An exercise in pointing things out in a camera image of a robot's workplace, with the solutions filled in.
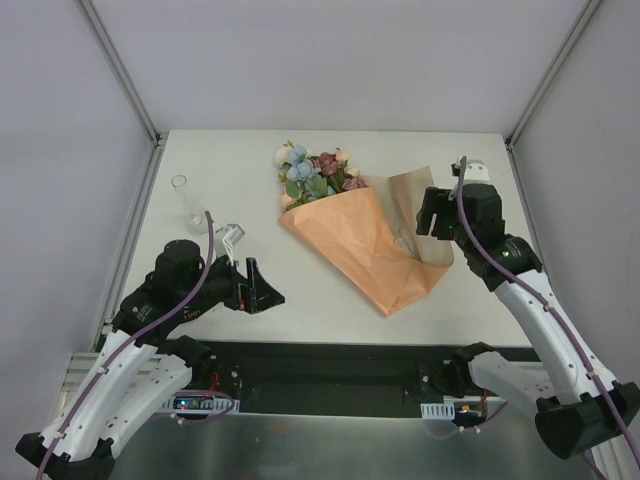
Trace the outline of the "orange wrapping paper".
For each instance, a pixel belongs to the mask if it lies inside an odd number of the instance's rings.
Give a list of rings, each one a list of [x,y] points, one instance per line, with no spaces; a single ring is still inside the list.
[[[341,271],[390,316],[426,297],[454,262],[448,242],[416,233],[428,166],[297,206],[279,222]]]

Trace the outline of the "artificial flower bunch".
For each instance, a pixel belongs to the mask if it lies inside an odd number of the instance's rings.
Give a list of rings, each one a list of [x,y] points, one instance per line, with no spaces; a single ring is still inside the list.
[[[274,154],[283,192],[281,209],[287,212],[316,200],[366,188],[366,181],[360,170],[350,165],[350,158],[350,153],[340,148],[315,154],[292,141],[282,144]]]

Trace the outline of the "black ribbon gold lettering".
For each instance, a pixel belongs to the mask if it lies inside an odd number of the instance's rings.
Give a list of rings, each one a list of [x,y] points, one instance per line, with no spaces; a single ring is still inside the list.
[[[183,319],[185,322],[190,322],[198,319],[206,312],[205,309],[196,306],[187,306],[183,309]]]

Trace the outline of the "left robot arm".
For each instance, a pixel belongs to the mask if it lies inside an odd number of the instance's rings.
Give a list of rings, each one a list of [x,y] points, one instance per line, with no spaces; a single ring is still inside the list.
[[[37,468],[37,478],[106,479],[137,431],[186,387],[212,400],[211,350],[178,326],[217,305],[248,314],[284,304],[253,258],[241,274],[228,256],[200,253],[190,240],[173,240],[143,283],[121,303],[97,358],[56,419],[27,433],[17,453]]]

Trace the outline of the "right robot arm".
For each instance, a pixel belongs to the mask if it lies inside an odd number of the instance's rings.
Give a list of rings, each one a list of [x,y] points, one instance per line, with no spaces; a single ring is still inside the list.
[[[527,241],[506,233],[501,198],[491,184],[460,192],[429,187],[416,232],[452,240],[470,270],[508,309],[530,341],[546,375],[537,377],[478,342],[454,351],[430,377],[437,391],[462,397],[488,390],[532,418],[547,448],[568,459],[623,436],[639,449],[629,426],[639,412],[639,388],[620,382],[557,305],[543,265]]]

